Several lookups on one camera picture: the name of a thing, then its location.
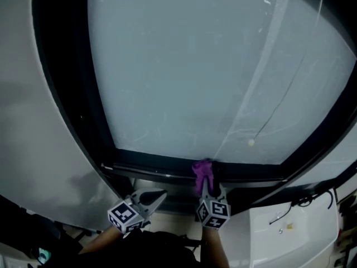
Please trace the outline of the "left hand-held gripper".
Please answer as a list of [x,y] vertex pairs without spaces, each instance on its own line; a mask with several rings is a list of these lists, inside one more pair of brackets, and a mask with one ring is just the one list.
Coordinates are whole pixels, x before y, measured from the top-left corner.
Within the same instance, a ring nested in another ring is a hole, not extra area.
[[152,214],[166,199],[167,191],[159,188],[141,188],[108,210],[110,223],[122,234],[145,228]]

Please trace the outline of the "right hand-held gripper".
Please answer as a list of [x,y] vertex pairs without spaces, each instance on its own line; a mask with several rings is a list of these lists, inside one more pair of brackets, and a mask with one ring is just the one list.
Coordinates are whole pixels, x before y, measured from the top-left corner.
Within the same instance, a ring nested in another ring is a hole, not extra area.
[[230,219],[230,210],[225,188],[219,185],[219,195],[212,197],[209,194],[209,180],[204,177],[201,186],[201,198],[196,210],[201,225],[215,230],[221,229]]

